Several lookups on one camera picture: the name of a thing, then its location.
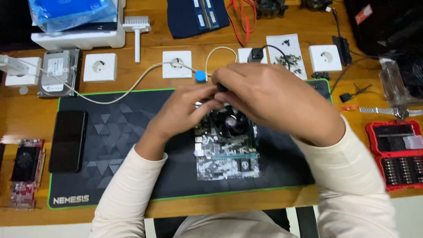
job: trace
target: red label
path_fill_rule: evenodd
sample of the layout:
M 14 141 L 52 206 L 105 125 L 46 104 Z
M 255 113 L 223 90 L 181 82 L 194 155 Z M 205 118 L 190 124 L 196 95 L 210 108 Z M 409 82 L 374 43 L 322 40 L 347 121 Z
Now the red label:
M 355 16 L 355 22 L 357 22 L 357 25 L 360 25 L 364 20 L 366 20 L 371 14 L 373 13 L 373 10 L 371 9 L 370 4 L 367 5 L 359 14 Z

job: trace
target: blue bottle cap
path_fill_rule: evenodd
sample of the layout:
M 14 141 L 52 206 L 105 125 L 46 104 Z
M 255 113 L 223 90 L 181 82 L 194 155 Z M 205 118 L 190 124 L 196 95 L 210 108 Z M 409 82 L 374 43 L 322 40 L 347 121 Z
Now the blue bottle cap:
M 205 83 L 206 82 L 206 73 L 203 70 L 198 70 L 195 72 L 195 80 L 197 83 Z

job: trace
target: white floor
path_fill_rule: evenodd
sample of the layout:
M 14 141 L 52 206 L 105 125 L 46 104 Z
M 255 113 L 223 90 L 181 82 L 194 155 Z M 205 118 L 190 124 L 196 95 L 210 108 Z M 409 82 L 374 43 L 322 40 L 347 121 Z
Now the white floor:
M 396 208 L 397 229 L 401 238 L 423 237 L 423 196 L 393 199 Z M 319 215 L 314 206 L 316 217 Z M 287 208 L 291 233 L 300 237 L 295 208 Z M 153 219 L 146 219 L 147 238 L 156 238 Z M 0 238 L 86 238 L 90 232 L 91 223 L 28 226 L 28 227 L 0 227 Z

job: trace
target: white long sleeve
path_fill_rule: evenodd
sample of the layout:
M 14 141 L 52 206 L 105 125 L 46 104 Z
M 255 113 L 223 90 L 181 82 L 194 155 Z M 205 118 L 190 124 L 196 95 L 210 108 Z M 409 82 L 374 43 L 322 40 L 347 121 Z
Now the white long sleeve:
M 319 234 L 328 237 L 396 238 L 394 209 L 375 162 L 346 123 L 336 145 L 313 147 L 294 139 L 310 164 L 320 193 Z M 91 238 L 144 238 L 144 211 L 165 163 L 133 149 L 96 209 Z M 295 238 L 262 211 L 189 216 L 175 237 Z

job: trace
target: person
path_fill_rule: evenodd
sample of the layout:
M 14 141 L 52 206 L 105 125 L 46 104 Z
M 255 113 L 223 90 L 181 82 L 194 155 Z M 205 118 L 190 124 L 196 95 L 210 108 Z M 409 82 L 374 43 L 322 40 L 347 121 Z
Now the person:
M 227 102 L 255 123 L 288 133 L 304 153 L 319 191 L 321 238 L 396 238 L 394 208 L 378 168 L 338 110 L 284 67 L 229 64 L 211 84 L 181 87 L 149 122 L 106 188 L 91 238 L 145 237 L 144 211 L 166 141 L 189 130 Z M 217 92 L 221 83 L 228 92 Z M 208 100 L 198 109 L 195 102 Z M 263 211 L 189 216 L 174 237 L 296 237 Z

